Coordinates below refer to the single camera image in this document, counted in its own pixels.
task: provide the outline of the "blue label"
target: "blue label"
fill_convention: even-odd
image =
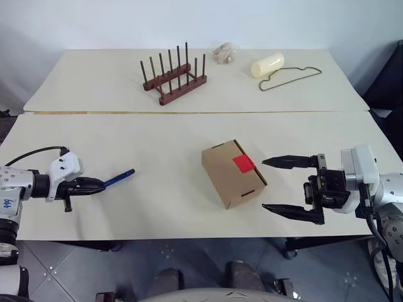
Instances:
[[[13,202],[14,202],[13,200],[5,199],[4,203],[3,203],[3,208],[8,209],[8,208],[12,207],[11,203],[13,203]]]

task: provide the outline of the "green wire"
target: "green wire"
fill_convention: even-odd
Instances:
[[[296,79],[294,79],[294,80],[290,80],[290,81],[288,81],[288,82],[284,82],[284,83],[278,84],[278,85],[273,86],[273,87],[262,88],[262,84],[263,84],[264,82],[270,81],[270,80],[271,80],[271,76],[272,76],[273,74],[275,74],[276,72],[278,72],[279,70],[282,70],[282,69],[298,69],[298,70],[301,70],[301,71],[304,71],[304,70],[306,70],[306,69],[314,69],[314,70],[316,70],[317,72],[316,72],[315,74],[310,74],[310,75],[308,75],[308,76],[305,75],[304,77],[298,77],[298,78],[296,78]],[[317,76],[318,74],[321,74],[321,73],[322,73],[322,71],[321,71],[320,69],[318,69],[318,68],[316,68],[316,67],[311,67],[311,66],[307,66],[307,67],[304,67],[304,68],[300,68],[300,67],[283,67],[283,68],[277,69],[277,70],[273,71],[271,74],[269,74],[267,80],[262,80],[262,81],[260,81],[260,83],[259,83],[259,89],[260,89],[261,91],[267,91],[267,90],[270,90],[270,89],[273,89],[273,88],[276,88],[276,87],[280,87],[280,86],[285,85],[285,84],[289,84],[289,83],[291,83],[291,82],[295,82],[295,81],[299,81],[299,80],[302,80],[302,79],[306,79],[307,77]]]

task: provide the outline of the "cardboard box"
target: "cardboard box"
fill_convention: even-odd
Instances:
[[[201,164],[227,209],[256,197],[267,186],[236,140],[204,150]]]

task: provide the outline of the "red sticker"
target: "red sticker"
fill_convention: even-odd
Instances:
[[[253,161],[246,154],[234,157],[232,160],[242,173],[252,171],[256,167]]]

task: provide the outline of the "table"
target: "table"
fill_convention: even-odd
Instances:
[[[283,52],[285,66],[320,68],[323,73],[262,92],[261,79],[249,73],[252,62],[276,51]],[[143,90],[140,68],[143,60],[147,78],[152,78],[149,56],[160,73],[158,53],[167,50],[66,50],[39,90],[27,102],[25,111],[114,111],[161,113],[282,112],[282,111],[365,111],[369,107],[356,93],[327,50],[239,50],[229,65],[212,60],[211,50],[189,50],[190,63],[198,57],[199,75],[202,54],[207,54],[207,83],[166,106],[158,104],[156,91]],[[184,63],[184,50],[181,50]],[[173,50],[173,65],[177,66]],[[282,70],[271,81],[276,85],[311,71]]]
[[[236,138],[268,187],[226,210],[201,165],[202,150]],[[49,145],[65,145],[82,159],[84,176],[109,179],[136,173],[105,192],[63,202],[24,203],[20,240],[124,240],[196,237],[305,237],[369,234],[354,214],[326,210],[326,224],[287,220],[261,203],[304,205],[303,183],[312,169],[261,165],[268,157],[325,153],[339,168],[340,150],[369,143],[381,173],[403,163],[368,112],[216,115],[22,115],[0,146],[5,163]],[[45,172],[57,151],[15,164]]]

